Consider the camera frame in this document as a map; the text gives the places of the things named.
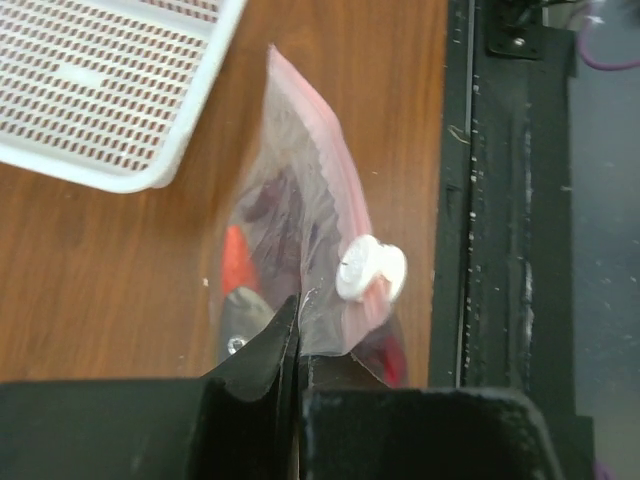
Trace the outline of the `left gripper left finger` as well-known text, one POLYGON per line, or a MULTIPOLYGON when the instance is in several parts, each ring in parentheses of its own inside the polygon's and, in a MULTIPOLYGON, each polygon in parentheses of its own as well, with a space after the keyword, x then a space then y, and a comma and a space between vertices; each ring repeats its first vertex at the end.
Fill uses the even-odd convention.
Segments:
POLYGON ((2 477, 283 478, 298 303, 200 377, 3 384, 2 477))

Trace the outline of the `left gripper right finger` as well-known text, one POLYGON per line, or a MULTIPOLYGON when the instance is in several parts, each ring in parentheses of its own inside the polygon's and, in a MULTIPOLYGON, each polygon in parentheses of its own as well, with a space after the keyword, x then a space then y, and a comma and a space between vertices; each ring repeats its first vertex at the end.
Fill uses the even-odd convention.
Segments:
POLYGON ((298 364, 303 479, 557 479, 546 422, 500 388, 390 388, 352 356, 298 364))

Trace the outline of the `fake carrot orange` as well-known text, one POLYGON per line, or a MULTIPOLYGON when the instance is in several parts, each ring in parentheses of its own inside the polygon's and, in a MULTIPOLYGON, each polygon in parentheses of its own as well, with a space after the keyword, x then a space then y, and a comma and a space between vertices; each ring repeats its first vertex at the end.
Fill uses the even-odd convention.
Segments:
POLYGON ((221 263, 221 290, 228 295, 239 287, 259 291, 259 279, 244 232, 238 225, 226 229, 221 263))

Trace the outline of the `clear zip top bag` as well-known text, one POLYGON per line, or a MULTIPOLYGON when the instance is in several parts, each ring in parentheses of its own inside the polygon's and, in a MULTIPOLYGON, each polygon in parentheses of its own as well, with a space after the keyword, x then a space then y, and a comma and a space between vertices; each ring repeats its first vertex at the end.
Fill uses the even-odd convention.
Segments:
MULTIPOLYGON (((352 356, 391 387, 407 381, 407 362, 393 308, 406 283, 408 262, 397 246, 378 239, 355 163, 336 114, 276 48, 267 60, 259 149, 236 197, 228 225, 238 225, 244 188, 295 173, 305 202, 301 282, 263 281, 258 293, 274 310, 299 299, 297 324, 305 356, 352 356)), ((221 263, 213 315, 226 295, 221 263)))

